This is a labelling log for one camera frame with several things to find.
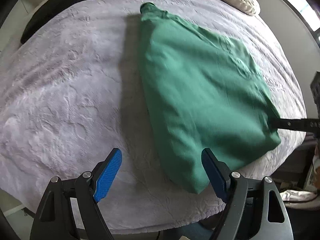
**green cloth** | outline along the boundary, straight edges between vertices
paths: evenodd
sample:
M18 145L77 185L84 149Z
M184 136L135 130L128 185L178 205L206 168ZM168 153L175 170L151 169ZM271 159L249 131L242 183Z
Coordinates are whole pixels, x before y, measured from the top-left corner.
M169 178L192 193L209 180L209 147L231 170L274 149L279 117L259 67L239 40L158 9L140 8L139 71L156 150Z

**metal screw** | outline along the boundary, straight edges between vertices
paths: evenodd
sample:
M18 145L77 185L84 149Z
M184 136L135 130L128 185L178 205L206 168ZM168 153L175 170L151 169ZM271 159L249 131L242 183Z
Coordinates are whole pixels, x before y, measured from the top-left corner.
M268 183L271 183L272 182L272 179L270 177L265 177L264 180Z
M91 172L90 171L86 171L82 174L82 177L84 178L90 178L91 177Z
M233 173L231 173L231 176L234 178L240 178L240 173L237 171L234 171Z
M51 182L55 183L59 180L59 178L57 176L54 176L51 178Z

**window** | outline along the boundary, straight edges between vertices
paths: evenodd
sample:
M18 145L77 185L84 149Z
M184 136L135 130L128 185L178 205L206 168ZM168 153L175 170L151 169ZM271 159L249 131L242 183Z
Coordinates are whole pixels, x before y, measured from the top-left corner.
M306 0L283 0L306 25L320 47L320 17Z
M311 8L306 0L287 0L291 3L298 12L302 15L302 17L306 20L306 22L310 25L310 28L313 31L316 31L320 28L320 20L316 14L316 12Z

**fuzzy bedspread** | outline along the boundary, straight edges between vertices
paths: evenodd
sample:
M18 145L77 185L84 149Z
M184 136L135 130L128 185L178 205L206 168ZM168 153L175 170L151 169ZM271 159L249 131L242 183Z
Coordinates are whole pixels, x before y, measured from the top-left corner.
M113 147L122 150L123 163L99 203L112 233L178 227L224 208L210 186L199 195L187 193L160 167L137 69L144 2L243 41L281 117L306 116L292 69L259 16L220 0L78 3L0 58L0 187L33 212L52 176L90 171ZM270 175L304 139L302 132L279 135L281 145L241 169L244 176ZM83 227L77 211L75 217Z

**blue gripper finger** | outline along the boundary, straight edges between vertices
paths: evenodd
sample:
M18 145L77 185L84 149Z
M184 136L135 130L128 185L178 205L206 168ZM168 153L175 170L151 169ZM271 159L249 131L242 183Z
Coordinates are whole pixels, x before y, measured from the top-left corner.
M227 203L230 187L230 170L228 166L224 162L219 162L209 148L202 151L201 162L217 197Z
M102 198L106 197L113 180L121 166L122 153L118 148L113 148L109 156L102 163L96 174L92 178L95 184L95 192L93 198L99 202Z

